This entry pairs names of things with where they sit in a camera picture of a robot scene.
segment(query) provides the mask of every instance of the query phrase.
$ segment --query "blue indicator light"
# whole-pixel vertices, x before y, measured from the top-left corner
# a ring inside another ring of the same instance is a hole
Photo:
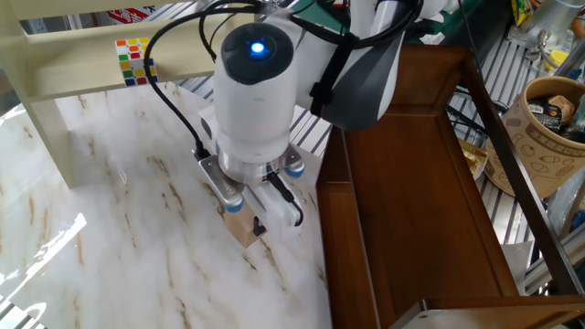
[[[264,51],[264,45],[262,45],[260,42],[254,42],[250,48],[255,54],[260,54],[262,51]]]

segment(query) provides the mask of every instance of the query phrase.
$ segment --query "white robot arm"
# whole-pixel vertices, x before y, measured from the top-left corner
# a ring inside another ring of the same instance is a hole
[[[301,204],[283,179],[304,170],[289,143],[295,104],[347,131],[376,124],[394,94],[404,28],[422,1],[353,0],[351,9],[350,33],[343,37],[317,27],[318,37],[311,23],[269,16],[230,32],[217,57],[216,101],[200,113],[210,156],[198,152],[197,160],[227,211],[238,213],[247,202],[277,238],[303,222]],[[395,25],[401,28],[392,30]],[[149,56],[147,49],[145,61]]]

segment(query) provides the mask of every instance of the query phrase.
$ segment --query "brown paper cup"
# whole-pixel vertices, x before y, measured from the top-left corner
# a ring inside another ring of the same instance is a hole
[[[563,95],[577,107],[585,85],[566,78],[545,77],[532,80],[504,116],[504,125],[522,159],[538,196],[550,196],[585,165],[585,143],[576,143],[550,131],[528,109],[527,100],[539,96]],[[508,182],[491,141],[486,144],[488,163],[485,174],[509,195]]]

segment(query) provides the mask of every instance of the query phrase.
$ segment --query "cream wooden frame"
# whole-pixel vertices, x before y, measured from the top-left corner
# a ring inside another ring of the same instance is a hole
[[[69,188],[75,186],[69,129],[55,99],[123,88],[114,41],[152,37],[168,22],[27,36],[19,21],[176,2],[179,1],[0,0],[0,67],[5,70]],[[206,34],[210,36],[224,18],[222,15],[209,17]],[[230,19],[216,34],[214,48],[217,49],[233,28],[252,20],[252,15],[238,15]],[[215,64],[201,45],[197,31],[197,21],[185,23],[169,31],[156,44],[153,58],[159,81],[213,73]]]

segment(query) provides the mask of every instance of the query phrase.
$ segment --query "marble surface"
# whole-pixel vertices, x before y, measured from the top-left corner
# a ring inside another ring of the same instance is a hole
[[[206,101],[161,86],[198,122]],[[150,87],[58,105],[74,189],[22,108],[0,119],[1,295],[55,329],[331,327],[317,161],[295,183],[300,233],[244,249],[197,174],[188,130]]]

